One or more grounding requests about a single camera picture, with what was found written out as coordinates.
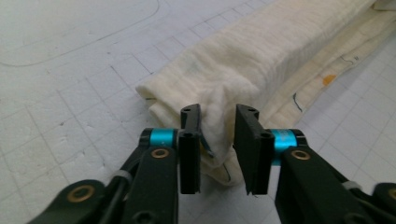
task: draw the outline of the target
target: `metal screw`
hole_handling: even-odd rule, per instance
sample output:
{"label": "metal screw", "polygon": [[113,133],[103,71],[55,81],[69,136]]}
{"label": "metal screw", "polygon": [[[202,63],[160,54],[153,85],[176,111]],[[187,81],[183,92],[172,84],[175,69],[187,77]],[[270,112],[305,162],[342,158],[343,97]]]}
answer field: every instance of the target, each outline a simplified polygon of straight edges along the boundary
{"label": "metal screw", "polygon": [[260,136],[263,137],[263,138],[270,138],[270,137],[272,137],[272,135],[271,135],[270,133],[261,133]]}
{"label": "metal screw", "polygon": [[302,161],[307,161],[309,159],[311,159],[311,156],[301,150],[294,150],[291,152],[291,156],[293,156],[294,158],[298,159],[298,160],[302,160]]}
{"label": "metal screw", "polygon": [[163,148],[155,149],[151,152],[151,156],[156,159],[162,159],[169,155],[169,151]]}
{"label": "metal screw", "polygon": [[67,201],[70,203],[81,203],[91,198],[95,193],[95,188],[91,185],[76,187],[67,194]]}
{"label": "metal screw", "polygon": [[366,218],[357,213],[348,213],[344,216],[344,223],[346,224],[367,224]]}
{"label": "metal screw", "polygon": [[390,196],[390,198],[396,200],[396,189],[390,189],[389,196]]}
{"label": "metal screw", "polygon": [[193,137],[193,134],[192,133],[183,133],[183,136],[184,137]]}
{"label": "metal screw", "polygon": [[133,223],[137,224],[156,224],[157,217],[150,211],[140,211],[132,217]]}

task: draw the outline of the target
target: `rolled fabric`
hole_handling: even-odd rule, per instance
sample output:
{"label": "rolled fabric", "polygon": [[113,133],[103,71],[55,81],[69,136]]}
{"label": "rolled fabric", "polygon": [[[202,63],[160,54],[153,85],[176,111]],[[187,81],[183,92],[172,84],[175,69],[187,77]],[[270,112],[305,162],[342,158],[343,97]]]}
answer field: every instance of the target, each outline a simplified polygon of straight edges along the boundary
{"label": "rolled fabric", "polygon": [[298,71],[315,56],[324,57],[325,66],[330,64],[332,60],[326,57],[336,56],[320,51],[373,2],[275,1],[186,49],[136,90],[164,127],[179,127],[180,109],[200,104],[202,131],[210,146],[203,150],[202,172],[224,185],[237,184],[242,175],[231,147],[235,105],[265,108],[270,113],[262,111],[261,121],[269,122],[290,102],[290,93],[321,70],[316,68],[312,77],[300,78],[303,81],[291,85],[292,91],[279,90],[289,86],[288,80],[297,78],[296,74],[300,76]]}

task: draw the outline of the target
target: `robotic arm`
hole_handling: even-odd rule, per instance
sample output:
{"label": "robotic arm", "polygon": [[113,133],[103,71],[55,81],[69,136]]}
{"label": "robotic arm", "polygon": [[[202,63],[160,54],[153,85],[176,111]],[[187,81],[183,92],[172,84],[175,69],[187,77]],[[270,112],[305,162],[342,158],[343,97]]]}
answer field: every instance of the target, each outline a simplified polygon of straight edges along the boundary
{"label": "robotic arm", "polygon": [[[63,189],[30,224],[177,223],[180,193],[200,191],[199,105],[180,112],[181,129],[145,129],[137,148],[105,186],[82,180]],[[266,194],[273,164],[281,165],[276,209],[284,224],[396,223],[396,184],[358,189],[312,150],[299,130],[265,130],[259,112],[237,105],[233,147],[247,193]]]}

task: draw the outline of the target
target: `folded towel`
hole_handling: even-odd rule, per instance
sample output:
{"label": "folded towel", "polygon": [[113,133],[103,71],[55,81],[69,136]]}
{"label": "folded towel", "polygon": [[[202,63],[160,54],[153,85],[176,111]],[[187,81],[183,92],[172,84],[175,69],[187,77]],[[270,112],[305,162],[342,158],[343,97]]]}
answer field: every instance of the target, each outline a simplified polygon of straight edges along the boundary
{"label": "folded towel", "polygon": [[[353,27],[370,23],[353,21],[373,2],[275,1],[186,49],[136,90],[164,127],[179,127],[179,110],[200,104],[202,131],[210,146],[202,156],[202,172],[224,185],[237,184],[242,175],[231,147],[235,105],[259,109],[266,128],[291,128],[302,114],[300,109],[294,113],[294,93],[302,101],[299,106],[308,107],[326,86],[323,81],[318,85],[318,77],[341,74],[345,66],[332,69],[342,63],[343,55],[349,57],[348,52],[358,51],[393,25],[388,16],[388,24],[382,22],[383,30],[376,35]],[[334,77],[325,77],[326,83]],[[305,99],[312,86],[314,94]]]}

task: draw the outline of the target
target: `black cable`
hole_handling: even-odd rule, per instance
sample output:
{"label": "black cable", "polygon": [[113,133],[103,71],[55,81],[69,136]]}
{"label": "black cable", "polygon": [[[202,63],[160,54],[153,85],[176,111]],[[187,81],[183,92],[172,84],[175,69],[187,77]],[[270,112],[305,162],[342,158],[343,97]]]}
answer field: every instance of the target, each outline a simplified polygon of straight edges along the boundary
{"label": "black cable", "polygon": [[319,158],[321,159],[321,161],[327,165],[327,167],[330,169],[330,171],[332,172],[332,174],[335,176],[335,178],[337,178],[341,183],[345,183],[347,181],[349,181],[343,174],[341,174],[339,171],[337,171],[334,167],[332,167],[326,160],[324,160],[323,158],[321,158],[319,156]]}
{"label": "black cable", "polygon": [[357,201],[366,209],[366,211],[370,212],[377,221],[380,223],[387,224],[395,224],[396,216],[389,214],[388,212],[376,207],[372,203],[366,202],[362,199],[357,199]]}
{"label": "black cable", "polygon": [[106,208],[98,224],[114,223],[114,216],[115,214],[120,212],[119,209],[121,208],[122,201],[127,194],[129,187],[129,183],[126,179],[123,178],[119,180],[117,189],[114,191],[113,197],[111,198],[111,201],[108,204],[108,207]]}
{"label": "black cable", "polygon": [[106,186],[105,198],[103,199],[104,208],[102,210],[105,210],[106,204],[109,204],[113,200],[114,194],[117,192],[117,189],[119,188],[119,184],[120,184],[121,180],[122,180],[121,177],[115,176],[111,179],[110,183]]}
{"label": "black cable", "polygon": [[147,149],[144,147],[137,147],[134,152],[129,156],[129,158],[125,161],[125,163],[121,166],[121,170],[124,170],[131,174],[134,177],[137,167],[139,165],[140,159],[143,156],[143,153]]}

